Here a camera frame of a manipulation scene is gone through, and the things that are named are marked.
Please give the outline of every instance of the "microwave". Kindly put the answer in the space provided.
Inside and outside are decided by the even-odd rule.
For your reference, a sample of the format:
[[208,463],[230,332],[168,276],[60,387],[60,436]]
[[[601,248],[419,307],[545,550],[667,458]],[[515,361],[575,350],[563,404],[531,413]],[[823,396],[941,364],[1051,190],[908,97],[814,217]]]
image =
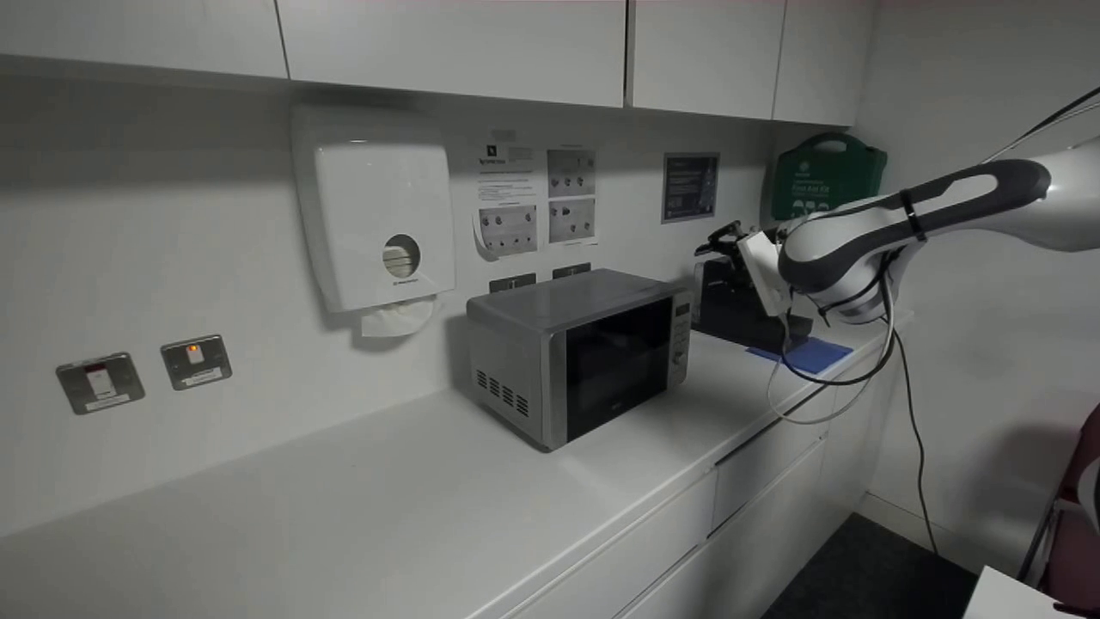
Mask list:
[[688,376],[690,285],[584,272],[467,302],[470,398],[540,451]]

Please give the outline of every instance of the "paper towel dispenser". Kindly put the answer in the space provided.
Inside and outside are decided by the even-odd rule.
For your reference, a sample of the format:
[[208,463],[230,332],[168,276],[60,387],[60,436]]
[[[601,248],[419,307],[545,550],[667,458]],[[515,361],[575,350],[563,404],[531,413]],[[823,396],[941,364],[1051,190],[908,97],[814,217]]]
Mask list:
[[405,338],[454,285],[449,146],[418,114],[300,105],[300,205],[331,311]]

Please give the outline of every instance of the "floor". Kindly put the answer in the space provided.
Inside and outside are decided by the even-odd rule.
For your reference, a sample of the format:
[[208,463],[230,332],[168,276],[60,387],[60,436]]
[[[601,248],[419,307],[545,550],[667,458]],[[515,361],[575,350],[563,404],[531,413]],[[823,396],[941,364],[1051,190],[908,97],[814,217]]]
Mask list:
[[766,619],[958,619],[977,576],[853,517]]

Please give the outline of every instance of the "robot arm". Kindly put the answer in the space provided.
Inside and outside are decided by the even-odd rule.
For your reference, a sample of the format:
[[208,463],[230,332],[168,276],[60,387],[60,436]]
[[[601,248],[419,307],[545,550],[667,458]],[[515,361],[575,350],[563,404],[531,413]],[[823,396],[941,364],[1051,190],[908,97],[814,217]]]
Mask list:
[[887,265],[947,231],[1002,231],[1051,251],[1100,248],[1100,142],[975,165],[820,212],[789,232],[773,267],[827,316],[867,323],[883,316]]

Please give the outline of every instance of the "kitchen counter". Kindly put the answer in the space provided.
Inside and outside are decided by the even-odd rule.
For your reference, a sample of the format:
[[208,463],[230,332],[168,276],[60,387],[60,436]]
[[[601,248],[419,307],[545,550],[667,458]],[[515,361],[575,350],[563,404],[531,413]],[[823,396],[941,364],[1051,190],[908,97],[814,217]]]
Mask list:
[[694,332],[681,387],[553,453],[442,392],[0,538],[0,614],[501,614],[811,392]]

